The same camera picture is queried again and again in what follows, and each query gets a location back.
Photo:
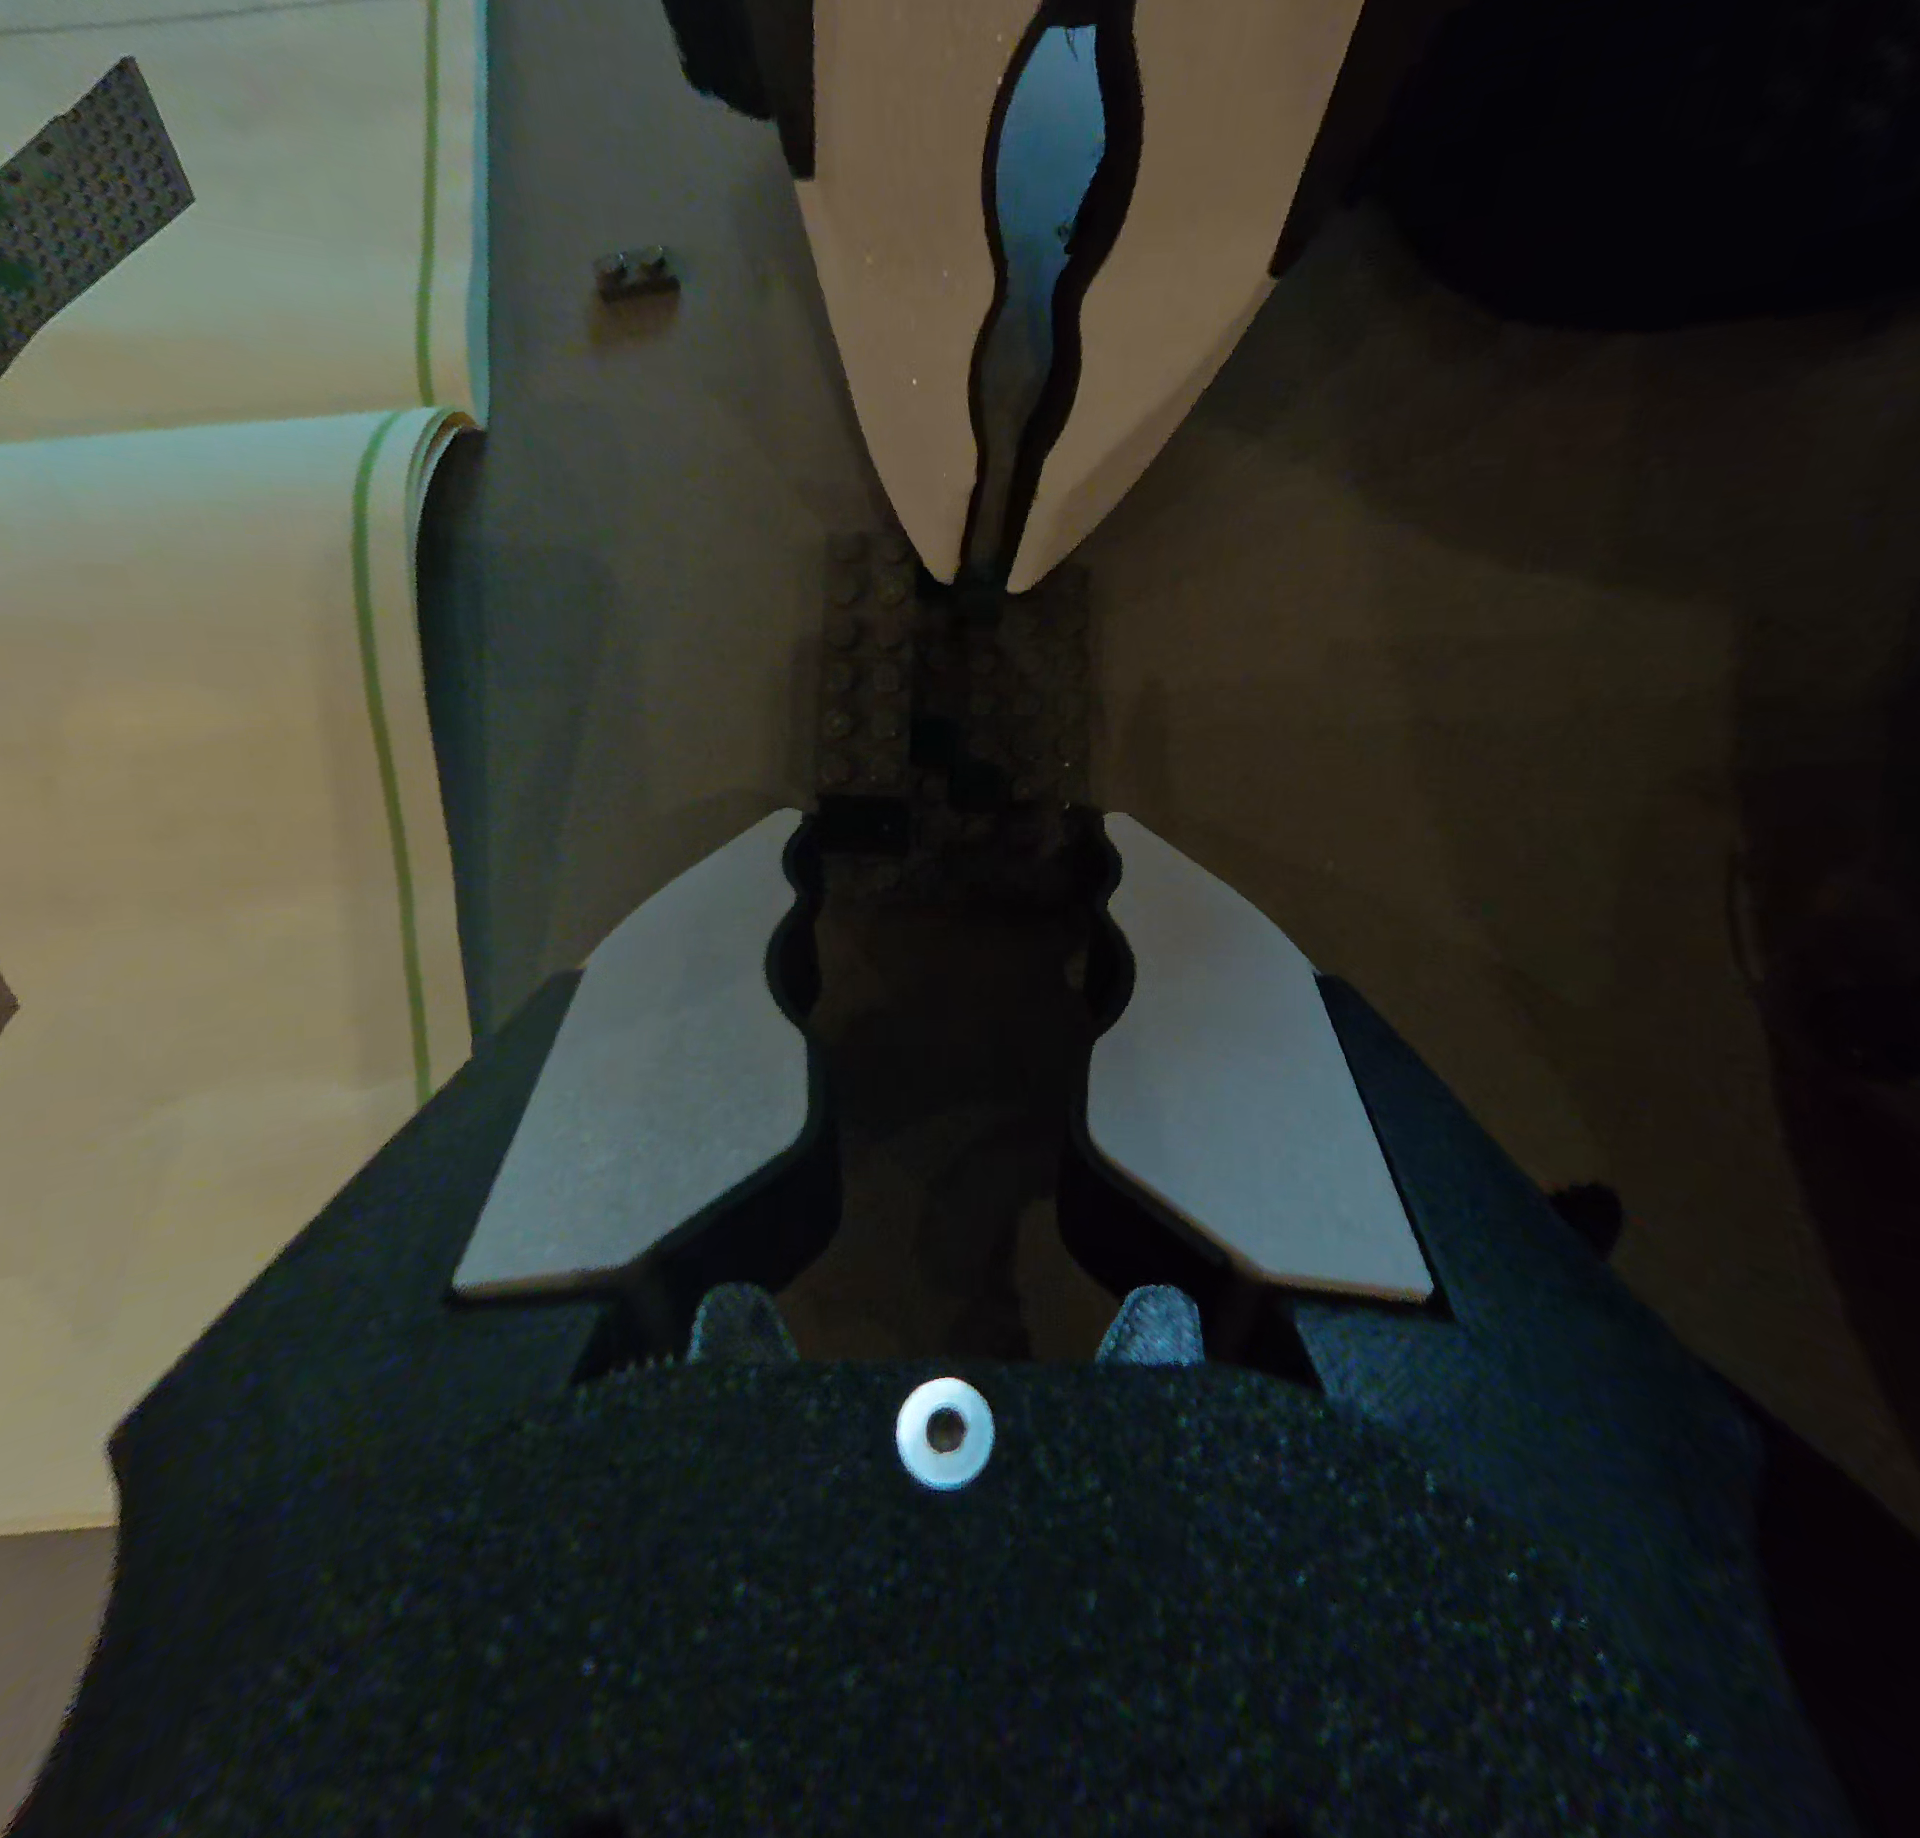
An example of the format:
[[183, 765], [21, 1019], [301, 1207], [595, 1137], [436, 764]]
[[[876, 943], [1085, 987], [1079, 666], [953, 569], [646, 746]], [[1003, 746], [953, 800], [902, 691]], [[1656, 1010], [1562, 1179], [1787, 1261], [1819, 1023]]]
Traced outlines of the person's dark green hoodie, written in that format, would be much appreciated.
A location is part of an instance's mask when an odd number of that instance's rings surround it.
[[[1918, 789], [1842, 760], [1743, 776], [1726, 917], [1816, 1243], [1918, 1459]], [[1918, 1514], [1769, 1428], [1788, 1676], [1865, 1834], [1913, 1834]]]

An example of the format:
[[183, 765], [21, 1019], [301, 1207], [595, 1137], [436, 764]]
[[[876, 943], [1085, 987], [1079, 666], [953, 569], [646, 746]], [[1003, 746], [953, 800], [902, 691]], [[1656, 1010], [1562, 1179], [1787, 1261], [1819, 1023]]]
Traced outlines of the grey studded building plate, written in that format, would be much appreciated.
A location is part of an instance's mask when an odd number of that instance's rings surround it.
[[1085, 876], [1093, 591], [1069, 562], [953, 617], [902, 529], [838, 534], [815, 719], [827, 886], [862, 907], [1048, 913]]

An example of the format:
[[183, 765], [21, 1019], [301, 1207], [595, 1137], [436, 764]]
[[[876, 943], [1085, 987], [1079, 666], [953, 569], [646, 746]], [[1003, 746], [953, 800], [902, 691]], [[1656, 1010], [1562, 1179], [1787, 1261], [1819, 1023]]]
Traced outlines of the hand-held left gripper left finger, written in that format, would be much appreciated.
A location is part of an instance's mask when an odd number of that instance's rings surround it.
[[461, 1304], [618, 1298], [687, 1329], [793, 1285], [841, 1223], [814, 818], [771, 811], [592, 950], [467, 1249]]

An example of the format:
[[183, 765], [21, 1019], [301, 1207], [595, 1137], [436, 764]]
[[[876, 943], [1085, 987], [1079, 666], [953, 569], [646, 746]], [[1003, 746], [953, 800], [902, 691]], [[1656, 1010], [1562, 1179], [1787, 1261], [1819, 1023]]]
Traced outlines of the open instruction booklet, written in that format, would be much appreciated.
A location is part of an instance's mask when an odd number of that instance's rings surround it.
[[486, 0], [2, 0], [2, 1534], [470, 1055]]

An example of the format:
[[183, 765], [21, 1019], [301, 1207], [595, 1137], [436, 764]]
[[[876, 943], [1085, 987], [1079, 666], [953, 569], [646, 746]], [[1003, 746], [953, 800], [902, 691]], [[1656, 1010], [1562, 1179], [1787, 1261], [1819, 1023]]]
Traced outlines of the black textured cushion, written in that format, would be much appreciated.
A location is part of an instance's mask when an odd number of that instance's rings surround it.
[[1532, 327], [1918, 301], [1918, 0], [1465, 0], [1367, 199]]

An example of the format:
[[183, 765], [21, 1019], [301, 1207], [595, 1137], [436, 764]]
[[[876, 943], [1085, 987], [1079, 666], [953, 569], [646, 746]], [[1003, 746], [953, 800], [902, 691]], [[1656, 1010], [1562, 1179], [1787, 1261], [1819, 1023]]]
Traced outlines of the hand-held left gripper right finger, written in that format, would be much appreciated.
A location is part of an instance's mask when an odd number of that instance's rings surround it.
[[1114, 1296], [1222, 1336], [1287, 1298], [1427, 1310], [1437, 1277], [1323, 990], [1240, 891], [1125, 812], [1086, 838], [1089, 1051], [1060, 1233]]

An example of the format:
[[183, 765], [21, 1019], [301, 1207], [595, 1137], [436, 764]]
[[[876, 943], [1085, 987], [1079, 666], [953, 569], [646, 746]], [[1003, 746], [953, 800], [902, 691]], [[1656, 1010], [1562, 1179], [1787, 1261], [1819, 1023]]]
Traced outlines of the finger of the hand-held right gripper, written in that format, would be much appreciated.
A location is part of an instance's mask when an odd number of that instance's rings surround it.
[[961, 570], [974, 359], [996, 301], [987, 142], [1039, 0], [811, 0], [814, 174], [798, 181], [833, 343], [886, 505]]
[[1079, 381], [1007, 588], [1131, 493], [1272, 289], [1271, 263], [1367, 0], [1133, 0], [1133, 192], [1079, 301]]

